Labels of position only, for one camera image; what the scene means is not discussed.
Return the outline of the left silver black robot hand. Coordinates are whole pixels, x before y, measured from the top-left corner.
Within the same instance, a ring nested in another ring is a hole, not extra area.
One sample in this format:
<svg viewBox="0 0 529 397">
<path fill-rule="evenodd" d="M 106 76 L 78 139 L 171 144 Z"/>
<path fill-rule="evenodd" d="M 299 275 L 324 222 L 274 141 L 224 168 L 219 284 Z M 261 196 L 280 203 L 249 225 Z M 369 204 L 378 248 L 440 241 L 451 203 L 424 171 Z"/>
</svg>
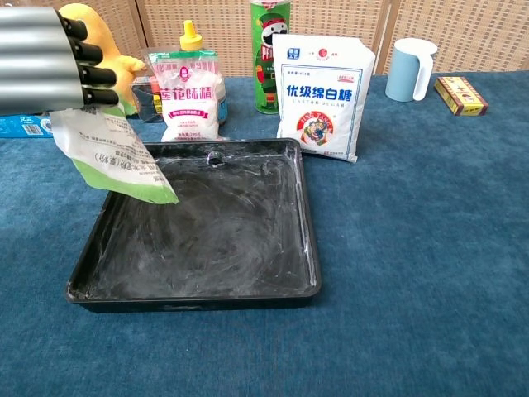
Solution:
<svg viewBox="0 0 529 397">
<path fill-rule="evenodd" d="M 1 115 L 118 104 L 117 76 L 97 67 L 102 49 L 87 38 L 53 7 L 2 7 Z"/>
</svg>

